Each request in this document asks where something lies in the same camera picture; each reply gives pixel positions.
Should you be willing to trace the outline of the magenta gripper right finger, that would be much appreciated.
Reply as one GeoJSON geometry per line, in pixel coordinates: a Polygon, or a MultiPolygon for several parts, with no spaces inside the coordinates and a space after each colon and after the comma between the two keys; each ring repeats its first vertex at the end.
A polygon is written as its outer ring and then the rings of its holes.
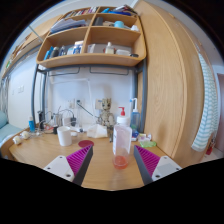
{"type": "Polygon", "coordinates": [[[137,145],[134,146],[134,157],[145,185],[181,170],[168,156],[159,157],[137,145]]]}

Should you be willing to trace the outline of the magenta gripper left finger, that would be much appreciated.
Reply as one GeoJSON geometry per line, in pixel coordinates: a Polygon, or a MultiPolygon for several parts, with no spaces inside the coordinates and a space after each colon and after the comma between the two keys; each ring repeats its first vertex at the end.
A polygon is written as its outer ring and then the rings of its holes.
{"type": "Polygon", "coordinates": [[[93,146],[88,145],[67,157],[57,156],[44,170],[81,186],[92,156],[93,146]]]}

